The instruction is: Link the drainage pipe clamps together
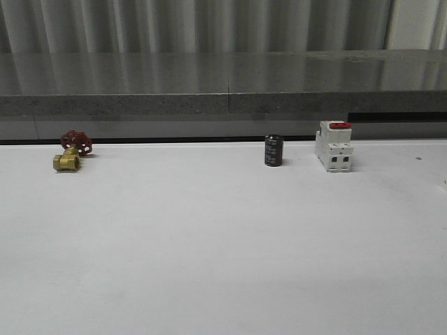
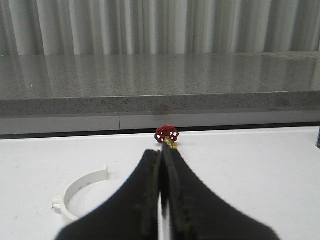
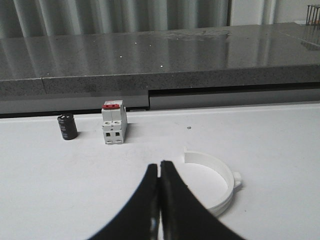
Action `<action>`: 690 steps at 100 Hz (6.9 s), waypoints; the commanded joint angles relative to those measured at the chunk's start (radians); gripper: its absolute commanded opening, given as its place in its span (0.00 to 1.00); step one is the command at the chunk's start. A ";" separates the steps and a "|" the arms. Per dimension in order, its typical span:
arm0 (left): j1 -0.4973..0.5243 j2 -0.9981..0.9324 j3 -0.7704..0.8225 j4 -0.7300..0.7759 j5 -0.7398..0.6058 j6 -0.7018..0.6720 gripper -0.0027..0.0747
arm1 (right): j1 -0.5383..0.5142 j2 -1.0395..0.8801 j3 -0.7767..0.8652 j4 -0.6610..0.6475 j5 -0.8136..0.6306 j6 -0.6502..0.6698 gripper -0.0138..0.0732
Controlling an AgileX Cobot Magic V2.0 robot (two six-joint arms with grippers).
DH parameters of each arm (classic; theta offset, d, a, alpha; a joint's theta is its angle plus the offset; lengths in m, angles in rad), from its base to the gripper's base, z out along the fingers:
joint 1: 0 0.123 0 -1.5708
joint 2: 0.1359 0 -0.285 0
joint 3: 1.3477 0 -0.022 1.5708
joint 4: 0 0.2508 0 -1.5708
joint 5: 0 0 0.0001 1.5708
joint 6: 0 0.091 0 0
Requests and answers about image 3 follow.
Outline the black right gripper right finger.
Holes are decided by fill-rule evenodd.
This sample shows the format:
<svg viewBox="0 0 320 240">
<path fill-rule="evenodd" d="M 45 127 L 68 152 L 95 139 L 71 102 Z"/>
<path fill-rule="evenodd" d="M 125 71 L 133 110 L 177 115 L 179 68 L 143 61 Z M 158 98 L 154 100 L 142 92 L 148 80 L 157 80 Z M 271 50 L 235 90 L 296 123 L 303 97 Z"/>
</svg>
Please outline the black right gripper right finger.
<svg viewBox="0 0 320 240">
<path fill-rule="evenodd" d="M 165 240 L 242 240 L 193 195 L 173 162 L 163 160 L 160 177 L 161 216 Z"/>
</svg>

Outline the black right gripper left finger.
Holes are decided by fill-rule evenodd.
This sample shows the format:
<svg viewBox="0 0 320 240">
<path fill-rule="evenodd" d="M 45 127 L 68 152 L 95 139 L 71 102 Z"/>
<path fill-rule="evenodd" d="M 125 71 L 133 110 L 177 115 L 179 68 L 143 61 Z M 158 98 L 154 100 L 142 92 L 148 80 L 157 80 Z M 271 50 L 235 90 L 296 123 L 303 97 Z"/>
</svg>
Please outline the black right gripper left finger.
<svg viewBox="0 0 320 240">
<path fill-rule="evenodd" d="M 158 166 L 149 164 L 124 207 L 91 240 L 156 240 L 159 233 L 160 206 Z"/>
</svg>

